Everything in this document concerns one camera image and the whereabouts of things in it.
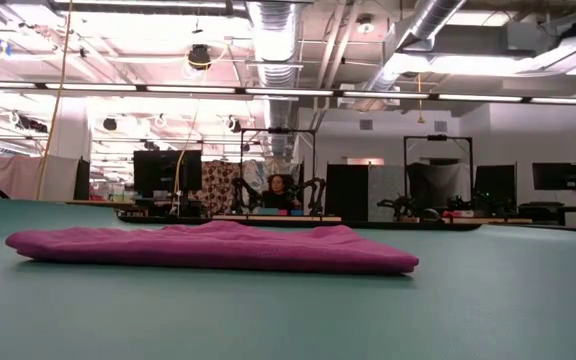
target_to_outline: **ceiling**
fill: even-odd
[[[374,31],[363,34],[356,24],[344,24],[335,50],[343,51],[343,62],[332,76],[332,85],[359,84],[367,81],[382,63],[382,43],[390,26],[412,14],[414,0],[365,0],[359,14],[370,14]],[[62,3],[43,1],[0,1],[0,40],[10,45],[10,55],[0,56],[0,80],[58,82],[65,40],[65,12]],[[299,53],[301,67],[299,87],[316,87],[324,57],[326,32],[333,23],[337,0],[318,0],[305,6],[300,21]],[[252,63],[254,44],[249,21],[244,18],[179,15],[175,13],[120,13],[77,11],[72,14],[65,82],[145,83],[258,86],[257,67]],[[556,19],[576,13],[576,1],[469,1],[449,24],[502,26],[510,18],[518,21]],[[345,48],[341,38],[345,27],[351,27]],[[189,70],[185,62],[192,44],[208,44],[213,63],[203,73]],[[494,93],[503,89],[503,77],[464,76],[423,73],[419,78],[400,77],[402,90]],[[566,83],[562,89],[573,89],[576,78],[556,77]],[[553,79],[514,79],[516,88]],[[560,95],[570,95],[562,90]],[[0,93],[0,135],[28,134],[15,128],[11,113],[28,116],[50,126],[55,98],[52,95]],[[452,110],[454,104],[443,103],[437,109]],[[227,119],[238,119],[247,127],[264,127],[261,100],[201,100],[174,98],[90,97],[89,116],[96,120],[93,137],[184,139],[187,136],[208,140],[238,140],[224,125]],[[103,120],[115,118],[117,131],[108,131]],[[180,144],[168,144],[178,148]],[[42,142],[0,141],[0,151],[37,154]],[[216,157],[233,155],[238,145],[214,144],[208,153]],[[124,166],[141,143],[95,143],[93,165],[96,171]],[[267,154],[266,146],[253,146],[250,156]]]

